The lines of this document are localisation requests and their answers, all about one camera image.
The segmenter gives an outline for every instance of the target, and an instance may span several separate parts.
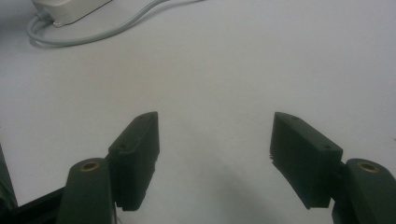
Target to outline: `white cable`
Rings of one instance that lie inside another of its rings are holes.
[[[127,22],[124,24],[113,28],[111,30],[102,32],[97,35],[91,35],[87,37],[82,37],[82,38],[76,38],[76,39],[47,39],[46,37],[37,35],[34,31],[35,25],[39,21],[49,21],[51,20],[50,14],[47,11],[41,11],[37,13],[27,24],[26,27],[26,33],[35,41],[43,43],[43,44],[48,44],[48,45],[56,45],[60,47],[68,47],[68,46],[75,46],[75,45],[83,45],[83,44],[88,44],[94,41],[106,39],[108,37],[111,37],[113,35],[117,35],[121,32],[124,32],[125,30],[129,29],[131,26],[134,25],[135,22],[137,22],[142,16],[144,16],[147,12],[149,12],[152,8],[158,6],[161,3],[167,2],[170,0],[154,0],[145,7],[143,7],[139,12],[137,12],[131,19],[129,19]]]

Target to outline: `screw hole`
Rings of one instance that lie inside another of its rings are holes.
[[[89,172],[92,170],[96,170],[100,166],[100,163],[97,161],[90,161],[85,163],[84,165],[81,166],[80,170],[82,172]]]
[[[359,162],[358,166],[362,170],[370,172],[370,173],[378,173],[379,172],[378,167],[376,167],[375,165],[373,165],[369,162]]]

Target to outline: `white table surface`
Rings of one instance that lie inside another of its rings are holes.
[[[114,0],[70,38],[128,19]],[[158,111],[161,154],[142,207],[122,223],[332,223],[305,210],[273,166],[276,111],[396,174],[396,2],[176,0],[134,28],[72,48],[29,41],[26,0],[0,2],[0,141],[19,204],[104,157],[136,116]]]

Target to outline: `power cord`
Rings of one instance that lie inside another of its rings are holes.
[[[75,45],[83,45],[83,44],[88,44],[91,42],[95,42],[98,40],[106,39],[108,37],[111,37],[113,35],[117,35],[119,33],[122,33],[129,28],[131,28],[140,18],[142,18],[146,13],[148,13],[151,9],[154,7],[158,6],[161,3],[167,2],[170,0],[154,0],[145,7],[143,7],[139,12],[137,12],[131,19],[129,19],[127,22],[124,24],[113,28],[111,30],[102,32],[97,35],[91,35],[91,36],[86,36],[82,38],[76,38],[76,39],[48,39],[46,37],[37,35],[35,33],[35,26],[37,25],[38,22],[40,21],[53,21],[53,18],[50,16],[48,11],[43,10],[35,14],[35,16],[29,21],[26,27],[26,33],[36,42],[43,43],[43,44],[48,44],[48,45],[54,45],[54,46],[59,46],[59,47],[69,47],[69,46],[75,46]]]

